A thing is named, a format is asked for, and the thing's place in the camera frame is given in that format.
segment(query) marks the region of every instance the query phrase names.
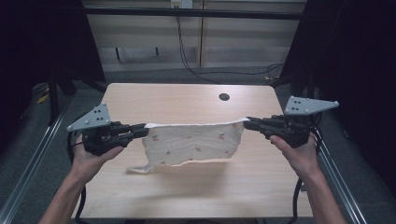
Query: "aluminum rail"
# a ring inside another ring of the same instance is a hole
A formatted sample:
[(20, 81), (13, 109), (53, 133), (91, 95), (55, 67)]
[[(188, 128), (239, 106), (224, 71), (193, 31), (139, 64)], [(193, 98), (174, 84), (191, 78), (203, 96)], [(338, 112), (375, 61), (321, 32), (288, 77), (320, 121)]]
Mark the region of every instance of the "aluminum rail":
[(69, 97), (58, 118), (52, 123), (51, 126), (47, 128), (40, 144), (38, 144), (38, 147), (35, 150), (35, 154), (33, 155), (32, 159), (30, 159), (29, 164), (26, 166), (26, 169), (18, 181), (17, 186), (15, 186), (14, 190), (12, 190), (11, 194), (4, 203), (3, 208), (0, 210), (1, 224), (9, 224), (15, 217), (22, 200), (34, 179), (35, 174), (37, 173), (39, 165), (47, 154), (50, 143), (57, 133), (62, 120), (64, 119), (64, 113), (71, 102), (72, 97)]
[(356, 202), (355, 197), (352, 195), (349, 187), (347, 186), (347, 183), (341, 176), (341, 173), (338, 170), (337, 165), (332, 159), (332, 155), (330, 154), (330, 151), (329, 149), (327, 149), (326, 144), (323, 140), (320, 144), (320, 152), (321, 153), (319, 153), (319, 156), (322, 158), (325, 167), (329, 171), (330, 178), (332, 179), (335, 188), (337, 189), (341, 199), (343, 200), (346, 210), (348, 211), (353, 223), (367, 224), (367, 221), (364, 218), (364, 215), (358, 203)]
[(156, 7), (31, 7), (42, 13), (77, 13), (92, 15), (211, 17), (299, 21), (306, 16), (298, 12), (236, 11)]

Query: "fabric with small print pattern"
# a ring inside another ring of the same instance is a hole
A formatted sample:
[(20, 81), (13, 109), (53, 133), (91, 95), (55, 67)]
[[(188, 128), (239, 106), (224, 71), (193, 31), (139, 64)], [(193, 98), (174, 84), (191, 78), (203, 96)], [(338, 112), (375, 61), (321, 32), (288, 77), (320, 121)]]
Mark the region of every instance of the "fabric with small print pattern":
[(142, 138), (148, 164), (129, 171), (147, 173), (159, 165), (180, 165), (186, 161), (230, 159), (244, 131), (242, 118), (218, 124), (149, 123), (148, 136)]

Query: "human hand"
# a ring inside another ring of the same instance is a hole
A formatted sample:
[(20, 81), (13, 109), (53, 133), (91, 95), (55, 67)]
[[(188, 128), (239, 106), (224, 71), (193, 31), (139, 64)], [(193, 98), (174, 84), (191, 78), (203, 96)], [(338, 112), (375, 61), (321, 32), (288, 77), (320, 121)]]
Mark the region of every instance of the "human hand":
[(308, 142), (297, 148), (292, 148), (282, 138), (271, 136), (271, 142), (282, 151), (291, 168), (302, 180), (320, 171), (316, 151), (315, 136), (311, 133)]
[[(76, 143), (81, 143), (81, 135), (76, 140)], [(83, 185), (90, 182), (93, 177), (99, 172), (105, 162), (113, 160), (117, 155), (123, 151), (123, 147), (114, 147), (102, 156), (94, 156), (85, 151), (82, 144), (74, 147), (75, 156), (70, 175), (75, 177)]]

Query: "wooden table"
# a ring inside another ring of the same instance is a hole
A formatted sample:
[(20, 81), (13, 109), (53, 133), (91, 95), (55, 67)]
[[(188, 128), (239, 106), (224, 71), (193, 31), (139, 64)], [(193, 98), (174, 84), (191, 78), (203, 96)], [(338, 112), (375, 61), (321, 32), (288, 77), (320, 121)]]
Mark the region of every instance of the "wooden table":
[[(221, 101), (221, 93), (230, 100)], [(103, 101), (111, 119), (125, 124), (219, 123), (282, 113), (274, 90), (264, 86), (111, 84)], [(146, 163), (142, 141), (135, 139), (87, 185), (81, 217), (292, 216), (297, 175), (258, 132), (244, 130), (241, 145), (228, 160), (127, 173), (128, 167)], [(298, 211), (300, 217), (312, 217), (304, 193)]]

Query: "human arm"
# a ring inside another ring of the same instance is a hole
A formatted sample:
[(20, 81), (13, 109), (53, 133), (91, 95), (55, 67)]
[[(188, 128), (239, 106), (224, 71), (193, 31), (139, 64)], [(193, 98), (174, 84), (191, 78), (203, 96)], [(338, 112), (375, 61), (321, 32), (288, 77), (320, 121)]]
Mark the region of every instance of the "human arm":
[(303, 180), (315, 223), (347, 223), (318, 166), (315, 136), (311, 134), (308, 143), (297, 148), (291, 148), (278, 136), (273, 135), (270, 140)]
[(82, 144), (76, 145), (72, 168), (39, 223), (69, 223), (84, 186), (93, 179), (106, 161), (114, 159), (122, 150), (123, 147), (114, 147), (97, 157), (86, 152)]

